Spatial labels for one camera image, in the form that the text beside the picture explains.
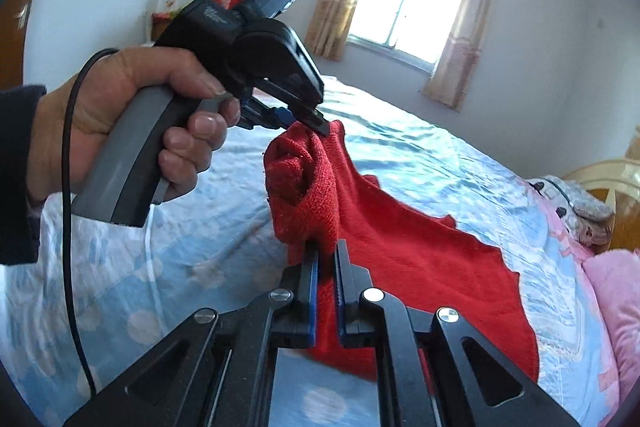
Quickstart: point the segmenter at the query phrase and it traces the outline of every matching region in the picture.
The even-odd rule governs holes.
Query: window sill
[[[357,37],[356,35],[349,35],[347,37],[347,44],[354,44],[360,48],[372,51],[378,55],[384,55],[385,57],[392,58],[393,60],[406,64],[407,66],[411,66],[412,68],[415,68],[417,70],[424,71],[425,73],[433,73],[434,64],[431,64],[430,62],[422,60],[418,57],[414,57],[413,55],[410,55],[408,53],[401,52],[399,50],[387,48],[386,46],[382,46],[380,44],[377,44],[376,42]]]

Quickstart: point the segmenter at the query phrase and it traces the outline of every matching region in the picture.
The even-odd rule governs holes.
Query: window pane
[[[396,49],[434,63],[440,57],[461,0],[404,0],[391,37]]]
[[[349,33],[383,44],[402,0],[358,0]]]

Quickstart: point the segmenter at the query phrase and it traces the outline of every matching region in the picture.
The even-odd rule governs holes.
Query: black cable
[[[76,100],[78,99],[78,92],[80,86],[86,77],[86,74],[94,66],[94,64],[107,55],[113,55],[118,50],[115,48],[108,48],[97,52],[91,57],[78,73],[74,85],[71,87],[71,93],[69,93],[69,100],[66,102],[65,121],[62,128],[62,282],[65,288],[65,305],[66,315],[69,319],[69,330],[71,331],[71,338],[74,341],[76,347],[76,353],[80,360],[80,365],[84,371],[86,381],[89,384],[89,391],[91,392],[91,398],[96,394],[94,377],[89,370],[89,364],[86,361],[84,350],[80,342],[80,333],[78,332],[78,324],[76,323],[76,309],[74,307],[74,291],[71,284],[71,181],[69,177],[69,151],[71,149],[71,124],[73,123],[74,108],[76,107]]]

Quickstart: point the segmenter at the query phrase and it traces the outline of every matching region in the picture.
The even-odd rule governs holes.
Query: hand
[[[72,77],[38,102],[27,162],[27,190],[31,200],[44,201],[61,190],[62,127]],[[225,88],[186,50],[128,48],[99,60],[80,89],[71,129],[71,190],[82,187],[98,151],[118,117],[144,86],[168,83],[175,92],[193,98],[212,98]],[[170,182],[165,201],[193,188],[197,173],[209,168],[211,152],[226,139],[226,128],[238,123],[238,100],[226,100],[220,113],[198,111],[186,129],[171,127],[158,155],[162,175]]]

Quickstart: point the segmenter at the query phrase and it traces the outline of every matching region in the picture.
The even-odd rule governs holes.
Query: cream headboard
[[[640,248],[640,161],[607,160],[577,169],[564,179],[575,180],[589,191],[605,191],[606,203],[616,210],[612,248]]]

